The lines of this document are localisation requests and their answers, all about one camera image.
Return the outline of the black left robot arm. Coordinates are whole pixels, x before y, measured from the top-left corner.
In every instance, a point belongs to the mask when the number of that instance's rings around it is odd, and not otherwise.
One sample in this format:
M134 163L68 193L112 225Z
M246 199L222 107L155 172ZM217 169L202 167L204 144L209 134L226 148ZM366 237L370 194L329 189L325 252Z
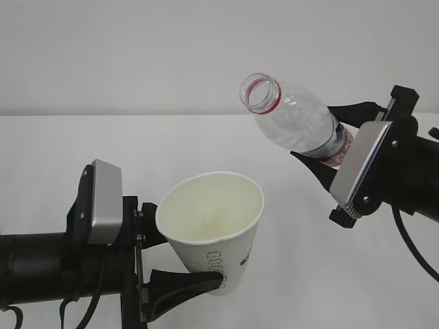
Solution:
M153 270L143 279L142 252L165 243L156 205L123 194L121 169L102 160L85 166L64 232L1 237L1 310L23 323L21 305L60 300L59 313L82 297L88 326L103 295L120 297L123 328L146 328L176 306L218 289L218 270Z

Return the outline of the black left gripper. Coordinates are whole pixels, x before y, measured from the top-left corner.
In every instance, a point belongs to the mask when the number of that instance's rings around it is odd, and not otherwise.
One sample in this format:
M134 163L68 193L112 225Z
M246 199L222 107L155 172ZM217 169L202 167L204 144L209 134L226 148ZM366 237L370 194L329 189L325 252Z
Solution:
M69 301L77 300L83 292L86 275L92 265L97 273L92 280L91 301L78 328L90 323L109 280L115 280L121 298L123 328L146 328L175 307L205 293L217 290L223 281L219 272L176 273L153 270L143 292L142 249L168 243L156 226L158 206L142 204L138 199L123 196L123 223L112 245L90 244L94 168L83 169L78 194L67 215L64 254L72 268L75 289Z

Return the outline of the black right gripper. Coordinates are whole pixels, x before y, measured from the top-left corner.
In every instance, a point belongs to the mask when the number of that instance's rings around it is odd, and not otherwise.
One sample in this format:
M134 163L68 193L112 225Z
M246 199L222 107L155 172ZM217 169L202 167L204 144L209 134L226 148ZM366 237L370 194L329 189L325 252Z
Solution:
M419 95L414 89L396 85L390 96L387 108L370 101L328 107L340 123L356 128L369 121L392 122L354 198L354 206L366 216L387 203L409 215L417 212L437 221L438 142L418 135L418 121L412 113ZM304 164L329 193L337 169L294 151L290 154Z

